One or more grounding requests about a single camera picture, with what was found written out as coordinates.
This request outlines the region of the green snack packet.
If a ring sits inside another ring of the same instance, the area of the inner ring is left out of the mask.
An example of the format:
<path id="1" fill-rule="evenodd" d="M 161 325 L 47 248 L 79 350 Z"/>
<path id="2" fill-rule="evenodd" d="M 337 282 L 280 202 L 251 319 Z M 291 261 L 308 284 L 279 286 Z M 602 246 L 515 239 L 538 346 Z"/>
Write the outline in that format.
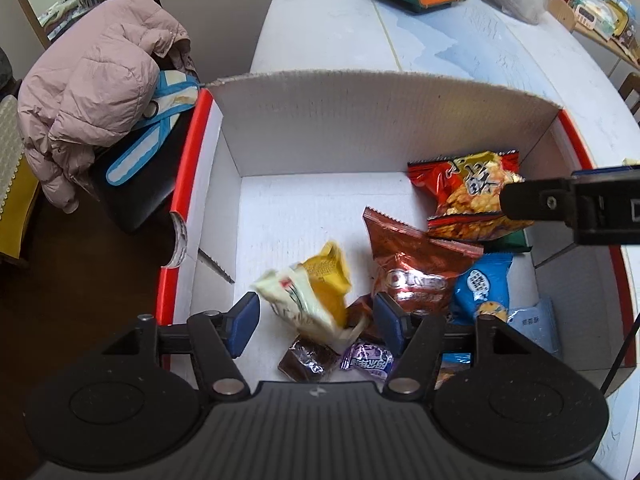
<path id="1" fill-rule="evenodd" d="M 533 249 L 527 240 L 524 230 L 510 233 L 495 240 L 483 240 L 480 244 L 483 246 L 485 254 L 494 254 L 495 252 L 526 254 L 526 252 L 531 252 Z"/>

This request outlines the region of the cream white snack packet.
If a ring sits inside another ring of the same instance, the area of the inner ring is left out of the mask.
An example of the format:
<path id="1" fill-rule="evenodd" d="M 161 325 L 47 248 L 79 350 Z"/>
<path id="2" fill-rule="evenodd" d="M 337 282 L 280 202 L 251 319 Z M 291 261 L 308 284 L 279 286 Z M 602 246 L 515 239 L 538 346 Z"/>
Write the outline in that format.
<path id="1" fill-rule="evenodd" d="M 342 354 L 359 338 L 356 328 L 339 328 L 311 289 L 302 266 L 270 270 L 252 285 L 260 298 L 286 324 L 319 344 Z"/>

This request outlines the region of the dark purple wrapped candy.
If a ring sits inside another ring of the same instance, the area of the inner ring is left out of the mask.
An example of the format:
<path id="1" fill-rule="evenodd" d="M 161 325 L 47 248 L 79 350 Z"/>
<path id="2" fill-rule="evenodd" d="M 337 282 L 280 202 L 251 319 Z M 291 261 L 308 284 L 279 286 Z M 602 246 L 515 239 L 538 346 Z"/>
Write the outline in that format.
<path id="1" fill-rule="evenodd" d="M 280 359 L 278 370 L 292 382 L 323 382 L 341 357 L 325 344 L 298 336 Z"/>

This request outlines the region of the blue white tote bag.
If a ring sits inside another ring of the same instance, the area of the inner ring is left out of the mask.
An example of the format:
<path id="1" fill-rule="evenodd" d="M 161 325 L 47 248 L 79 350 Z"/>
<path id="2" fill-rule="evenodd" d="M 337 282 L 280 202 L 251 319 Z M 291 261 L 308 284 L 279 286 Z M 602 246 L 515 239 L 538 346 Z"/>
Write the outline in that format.
<path id="1" fill-rule="evenodd" d="M 106 170 L 106 180 L 111 186 L 123 185 L 137 174 L 160 150 L 180 115 L 192 110 L 198 100 L 200 82 L 178 70 L 163 70 L 140 120 L 131 132 L 141 136 Z"/>

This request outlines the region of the red yellow chips bag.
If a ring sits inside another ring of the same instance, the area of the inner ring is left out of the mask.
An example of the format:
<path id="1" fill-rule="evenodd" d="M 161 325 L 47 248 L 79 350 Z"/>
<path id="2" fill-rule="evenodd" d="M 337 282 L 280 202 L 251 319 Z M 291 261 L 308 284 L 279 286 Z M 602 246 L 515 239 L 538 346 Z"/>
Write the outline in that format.
<path id="1" fill-rule="evenodd" d="M 517 150 L 484 151 L 410 162 L 408 177 L 437 202 L 427 234 L 443 240 L 479 243 L 498 240 L 533 223 L 506 218 L 500 207 L 505 185 L 520 183 Z"/>

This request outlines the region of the pink puffer jacket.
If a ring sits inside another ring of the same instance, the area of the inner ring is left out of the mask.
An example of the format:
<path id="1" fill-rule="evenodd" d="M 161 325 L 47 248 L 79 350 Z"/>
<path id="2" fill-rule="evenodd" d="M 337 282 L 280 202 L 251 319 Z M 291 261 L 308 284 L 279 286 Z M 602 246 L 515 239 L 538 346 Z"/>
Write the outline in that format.
<path id="1" fill-rule="evenodd" d="M 154 0 L 106 0 L 44 51 L 24 78 L 17 122 L 44 196 L 70 214 L 95 148 L 142 117 L 165 60 L 195 75 L 188 32 Z"/>

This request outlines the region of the light blue snack packet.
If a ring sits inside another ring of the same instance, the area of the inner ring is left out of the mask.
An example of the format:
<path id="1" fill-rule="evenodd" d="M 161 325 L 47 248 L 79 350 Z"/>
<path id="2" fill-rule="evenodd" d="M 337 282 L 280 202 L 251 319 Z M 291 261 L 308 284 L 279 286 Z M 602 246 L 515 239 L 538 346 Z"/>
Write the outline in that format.
<path id="1" fill-rule="evenodd" d="M 561 357 L 558 326 L 549 297 L 541 297 L 531 307 L 511 309 L 508 324 L 552 356 Z"/>

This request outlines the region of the wooden side shelf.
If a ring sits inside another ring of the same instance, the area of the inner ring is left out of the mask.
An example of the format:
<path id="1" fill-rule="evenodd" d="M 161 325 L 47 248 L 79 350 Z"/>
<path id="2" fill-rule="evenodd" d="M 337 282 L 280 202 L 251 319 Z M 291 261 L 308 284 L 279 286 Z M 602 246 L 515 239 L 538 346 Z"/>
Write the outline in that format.
<path id="1" fill-rule="evenodd" d="M 639 69 L 639 0 L 563 0 L 573 34 L 602 70 Z"/>

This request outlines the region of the yellow cushioned sofa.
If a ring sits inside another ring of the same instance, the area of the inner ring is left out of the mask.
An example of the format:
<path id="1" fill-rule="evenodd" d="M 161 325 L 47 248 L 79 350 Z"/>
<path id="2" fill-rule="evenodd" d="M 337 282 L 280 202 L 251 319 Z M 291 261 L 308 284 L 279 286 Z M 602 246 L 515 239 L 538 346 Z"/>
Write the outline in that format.
<path id="1" fill-rule="evenodd" d="M 17 99 L 1 101 L 1 259 L 20 260 L 39 182 L 32 174 L 17 125 Z"/>

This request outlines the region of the small brown snack packet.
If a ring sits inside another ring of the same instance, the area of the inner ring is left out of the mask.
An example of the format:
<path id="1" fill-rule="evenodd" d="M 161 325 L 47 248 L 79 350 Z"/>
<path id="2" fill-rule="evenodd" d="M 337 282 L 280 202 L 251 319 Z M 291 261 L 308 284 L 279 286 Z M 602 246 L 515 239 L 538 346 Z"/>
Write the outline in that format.
<path id="1" fill-rule="evenodd" d="M 359 338 L 382 344 L 383 339 L 378 332 L 373 318 L 373 300 L 367 294 L 358 297 L 347 309 L 347 328 L 356 328 L 359 330 Z"/>

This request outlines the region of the wooden chair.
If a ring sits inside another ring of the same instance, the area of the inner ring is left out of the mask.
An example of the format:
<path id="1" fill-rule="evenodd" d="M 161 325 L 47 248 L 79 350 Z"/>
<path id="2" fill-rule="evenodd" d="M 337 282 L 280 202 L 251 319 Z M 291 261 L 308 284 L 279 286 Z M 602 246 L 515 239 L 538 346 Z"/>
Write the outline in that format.
<path id="1" fill-rule="evenodd" d="M 639 120 L 640 110 L 640 75 L 629 73 L 618 90 L 623 102 L 629 107 L 631 115 Z"/>

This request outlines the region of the white red cardboard box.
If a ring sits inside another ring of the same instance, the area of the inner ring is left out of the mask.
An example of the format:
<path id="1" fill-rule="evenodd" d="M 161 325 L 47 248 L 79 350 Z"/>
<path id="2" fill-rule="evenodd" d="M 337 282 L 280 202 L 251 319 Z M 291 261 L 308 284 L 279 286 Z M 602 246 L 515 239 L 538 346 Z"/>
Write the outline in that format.
<path id="1" fill-rule="evenodd" d="M 265 271 L 328 240 L 343 249 L 352 296 L 375 266 L 362 214 L 424 229 L 435 205 L 409 181 L 416 159 L 515 150 L 528 180 L 620 164 L 635 132 L 589 132 L 530 93 L 481 82 L 368 70 L 249 74 L 206 84 L 171 204 L 174 255 L 158 320 L 226 310 Z"/>

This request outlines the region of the red-brown foil snack bag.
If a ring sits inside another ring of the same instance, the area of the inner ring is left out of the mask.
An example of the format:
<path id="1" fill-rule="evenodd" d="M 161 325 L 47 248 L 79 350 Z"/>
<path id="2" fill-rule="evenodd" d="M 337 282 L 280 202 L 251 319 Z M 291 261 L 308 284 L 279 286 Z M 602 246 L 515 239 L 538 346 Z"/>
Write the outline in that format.
<path id="1" fill-rule="evenodd" d="M 386 292 L 406 312 L 446 313 L 457 278 L 484 255 L 480 245 L 430 237 L 370 207 L 362 218 L 375 263 L 372 292 Z"/>

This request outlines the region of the yellow snack packet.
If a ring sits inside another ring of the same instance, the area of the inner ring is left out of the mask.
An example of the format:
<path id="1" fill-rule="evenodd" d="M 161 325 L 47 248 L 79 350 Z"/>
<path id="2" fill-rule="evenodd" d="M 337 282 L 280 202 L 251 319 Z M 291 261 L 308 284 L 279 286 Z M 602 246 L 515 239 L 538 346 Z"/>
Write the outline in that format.
<path id="1" fill-rule="evenodd" d="M 320 252 L 302 263 L 314 296 L 317 297 L 339 328 L 347 323 L 346 295 L 352 289 L 349 268 L 341 247 L 333 240 Z"/>

